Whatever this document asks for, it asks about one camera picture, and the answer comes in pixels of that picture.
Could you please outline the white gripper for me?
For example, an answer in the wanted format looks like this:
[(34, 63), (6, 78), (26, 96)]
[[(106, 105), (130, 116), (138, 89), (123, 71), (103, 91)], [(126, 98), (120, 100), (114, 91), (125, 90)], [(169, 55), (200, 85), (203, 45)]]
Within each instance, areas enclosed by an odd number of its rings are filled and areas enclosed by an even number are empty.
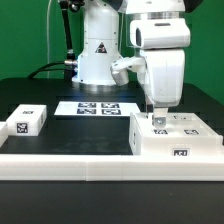
[[(145, 95), (155, 107), (179, 104), (183, 88), (185, 53), (190, 44), (190, 30), (183, 18), (133, 20), (130, 40), (139, 48), (146, 71), (138, 74)], [(154, 108), (155, 127), (166, 126), (167, 108)]]

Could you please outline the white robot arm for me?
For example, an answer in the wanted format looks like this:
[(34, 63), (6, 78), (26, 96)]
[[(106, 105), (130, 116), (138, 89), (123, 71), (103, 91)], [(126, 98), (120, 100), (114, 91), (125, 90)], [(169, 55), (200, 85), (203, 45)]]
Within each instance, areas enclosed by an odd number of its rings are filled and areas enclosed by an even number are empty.
[(76, 84), (122, 86), (128, 70), (137, 74), (152, 124), (163, 128), (170, 107), (179, 104), (190, 30), (183, 15), (203, 0), (84, 0), (84, 49)]

